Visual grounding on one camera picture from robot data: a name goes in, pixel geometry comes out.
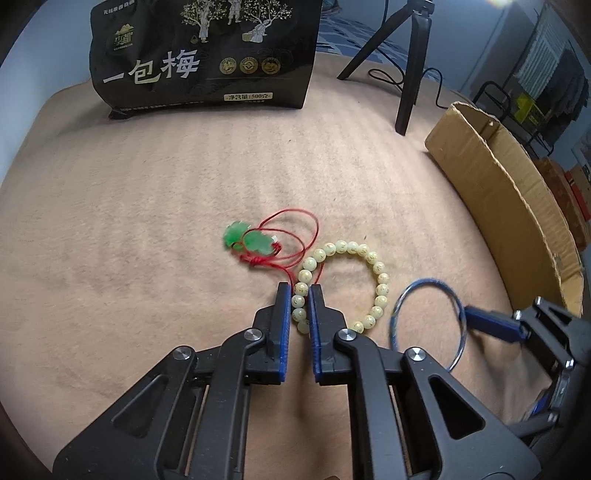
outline blue cable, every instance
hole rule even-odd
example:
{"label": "blue cable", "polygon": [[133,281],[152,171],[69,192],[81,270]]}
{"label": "blue cable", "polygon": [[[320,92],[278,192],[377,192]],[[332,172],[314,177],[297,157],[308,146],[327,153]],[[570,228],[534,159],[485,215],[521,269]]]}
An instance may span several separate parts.
{"label": "blue cable", "polygon": [[460,337],[460,344],[457,348],[456,357],[453,359],[452,364],[447,367],[447,371],[451,372],[457,363],[460,361],[462,354],[464,353],[464,348],[466,348],[466,338],[468,335],[468,325],[466,322],[466,312],[464,311],[464,305],[456,295],[456,292],[452,290],[452,288],[447,285],[445,282],[438,280],[436,278],[420,278],[419,280],[415,280],[412,282],[406,289],[402,292],[402,295],[396,301],[396,305],[394,306],[394,311],[392,312],[392,316],[390,317],[390,342],[392,350],[398,350],[398,342],[396,341],[396,324],[398,323],[398,314],[400,313],[400,309],[402,308],[402,303],[404,299],[410,294],[412,291],[424,287],[424,286],[432,286],[437,287],[447,293],[453,300],[456,302],[457,307],[457,316],[460,322],[460,328],[462,330],[462,334]]}

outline cardboard box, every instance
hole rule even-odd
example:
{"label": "cardboard box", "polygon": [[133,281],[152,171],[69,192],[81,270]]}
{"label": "cardboard box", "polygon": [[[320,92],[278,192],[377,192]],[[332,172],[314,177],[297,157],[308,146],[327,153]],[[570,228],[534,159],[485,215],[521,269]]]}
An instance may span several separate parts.
{"label": "cardboard box", "polygon": [[568,182],[571,192],[573,192],[574,199],[576,200],[577,204],[579,205],[579,210],[581,210],[581,213],[583,214],[583,218],[585,219],[586,222],[590,221],[591,220],[591,212],[589,212],[589,209],[587,208],[587,203],[585,203],[585,199],[583,197],[583,193],[581,192],[581,189],[579,188],[579,186],[574,182],[574,178],[573,178],[571,172],[569,172],[569,171],[564,172],[564,179]]}
{"label": "cardboard box", "polygon": [[575,193],[566,179],[566,172],[550,158],[543,158],[534,162],[534,164],[552,195],[554,195],[560,210],[562,210],[566,222],[569,224],[570,233],[573,234],[577,249],[582,252],[591,243],[591,227],[587,223],[589,217],[584,216]]}
{"label": "cardboard box", "polygon": [[591,214],[591,183],[581,165],[569,170],[569,183],[579,203],[581,209],[587,212],[587,215]]}
{"label": "cardboard box", "polygon": [[573,235],[529,156],[493,116],[450,106],[425,145],[480,228],[514,309],[537,296],[582,312]]}

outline gold badge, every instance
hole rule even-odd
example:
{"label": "gold badge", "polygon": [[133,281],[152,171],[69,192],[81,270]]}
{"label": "gold badge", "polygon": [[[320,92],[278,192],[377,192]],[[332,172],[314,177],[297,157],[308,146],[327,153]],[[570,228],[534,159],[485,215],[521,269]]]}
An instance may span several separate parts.
{"label": "gold badge", "polygon": [[220,63],[220,72],[222,72],[224,75],[230,75],[231,73],[234,73],[236,71],[236,60],[234,60],[232,57],[228,57],[226,59],[223,59]]}
{"label": "gold badge", "polygon": [[254,57],[246,57],[240,62],[240,69],[244,73],[255,73],[258,68],[258,62]]}
{"label": "gold badge", "polygon": [[267,75],[275,75],[281,68],[281,62],[273,57],[265,59],[261,63],[261,69]]}
{"label": "gold badge", "polygon": [[113,50],[121,50],[132,46],[131,37],[134,34],[134,28],[126,23],[121,29],[115,32],[115,42]]}

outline black snack bag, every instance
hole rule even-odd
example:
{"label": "black snack bag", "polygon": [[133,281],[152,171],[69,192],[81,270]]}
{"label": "black snack bag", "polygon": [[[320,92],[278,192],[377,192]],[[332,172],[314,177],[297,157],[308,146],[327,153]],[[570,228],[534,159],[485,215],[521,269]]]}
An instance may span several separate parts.
{"label": "black snack bag", "polygon": [[106,0],[90,74],[112,118],[165,106],[302,108],[322,0]]}

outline white bead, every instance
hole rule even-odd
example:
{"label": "white bead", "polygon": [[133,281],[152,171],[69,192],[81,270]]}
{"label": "white bead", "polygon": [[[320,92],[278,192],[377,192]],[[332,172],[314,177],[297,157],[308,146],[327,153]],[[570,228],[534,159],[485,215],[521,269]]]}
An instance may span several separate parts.
{"label": "white bead", "polygon": [[380,273],[380,275],[378,275],[378,282],[379,283],[388,283],[390,281],[390,275],[388,275],[387,273]]}
{"label": "white bead", "polygon": [[376,263],[378,261],[378,254],[376,252],[369,252],[365,256],[365,259],[367,260],[369,265],[373,265],[374,263]]}
{"label": "white bead", "polygon": [[376,262],[373,270],[376,275],[380,275],[380,273],[384,273],[384,270],[386,270],[386,265],[384,262]]}
{"label": "white bead", "polygon": [[365,244],[361,244],[357,247],[357,254],[362,258],[365,258],[365,255],[367,255],[368,252],[369,252],[369,247]]}
{"label": "white bead", "polygon": [[312,253],[312,257],[314,257],[314,260],[316,260],[317,263],[321,263],[326,260],[326,252],[321,248],[317,248]]}
{"label": "white bead", "polygon": [[377,297],[375,297],[374,305],[376,307],[381,307],[382,310],[383,310],[384,308],[386,308],[386,305],[387,304],[388,304],[388,298],[387,297],[385,297],[383,295],[378,295]]}
{"label": "white bead", "polygon": [[310,323],[307,319],[298,322],[297,324],[297,331],[303,333],[304,335],[308,335],[310,333]]}
{"label": "white bead", "polygon": [[354,255],[357,253],[358,248],[359,248],[359,245],[357,242],[349,242],[347,244],[347,253]]}
{"label": "white bead", "polygon": [[355,322],[351,327],[351,330],[355,330],[357,333],[363,333],[363,323]]}
{"label": "white bead", "polygon": [[369,314],[377,320],[382,317],[384,311],[382,310],[382,307],[371,307]]}
{"label": "white bead", "polygon": [[306,301],[305,301],[304,297],[302,297],[301,295],[294,295],[291,298],[291,306],[294,307],[295,309],[300,309],[305,304],[306,304]]}
{"label": "white bead", "polygon": [[312,272],[310,270],[300,270],[297,279],[303,283],[310,283],[312,281]]}
{"label": "white bead", "polygon": [[328,242],[327,244],[324,244],[322,250],[324,250],[327,257],[332,257],[336,253],[336,245]]}
{"label": "white bead", "polygon": [[303,297],[305,297],[306,295],[308,295],[308,284],[303,282],[296,283],[294,287],[294,293],[296,295],[302,295]]}
{"label": "white bead", "polygon": [[337,240],[335,247],[338,254],[344,254],[347,251],[347,242],[344,240]]}
{"label": "white bead", "polygon": [[317,266],[318,266],[318,263],[316,263],[316,260],[314,260],[313,257],[306,258],[301,264],[301,267],[304,270],[309,270],[311,272],[313,272]]}
{"label": "white bead", "polygon": [[301,322],[302,320],[306,319],[306,311],[304,309],[295,309],[293,312],[291,312],[291,317],[296,322]]}
{"label": "white bead", "polygon": [[376,295],[387,295],[388,292],[390,291],[390,289],[388,288],[388,286],[385,283],[381,283],[380,285],[378,285],[377,287],[375,287],[375,294]]}
{"label": "white bead", "polygon": [[366,315],[365,318],[361,320],[361,323],[363,323],[363,328],[366,330],[372,329],[375,326],[375,318],[371,315]]}

